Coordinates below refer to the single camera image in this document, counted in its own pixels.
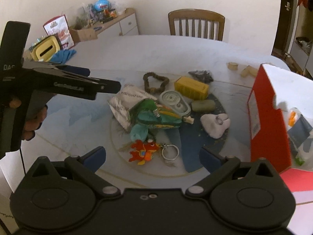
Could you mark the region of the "person's left hand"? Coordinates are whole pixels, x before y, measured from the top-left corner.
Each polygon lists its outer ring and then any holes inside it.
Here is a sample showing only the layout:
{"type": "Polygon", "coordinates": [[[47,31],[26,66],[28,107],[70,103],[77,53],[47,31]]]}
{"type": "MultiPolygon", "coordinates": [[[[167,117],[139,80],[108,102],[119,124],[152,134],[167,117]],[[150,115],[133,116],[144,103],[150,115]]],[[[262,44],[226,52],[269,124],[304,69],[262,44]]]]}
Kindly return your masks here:
{"type": "MultiPolygon", "coordinates": [[[[18,98],[12,97],[9,106],[10,108],[18,108],[21,104],[22,102],[18,98]]],[[[22,140],[30,141],[36,136],[35,131],[42,126],[43,121],[47,117],[47,110],[48,107],[45,105],[33,119],[25,122],[21,137],[22,140]]]]}

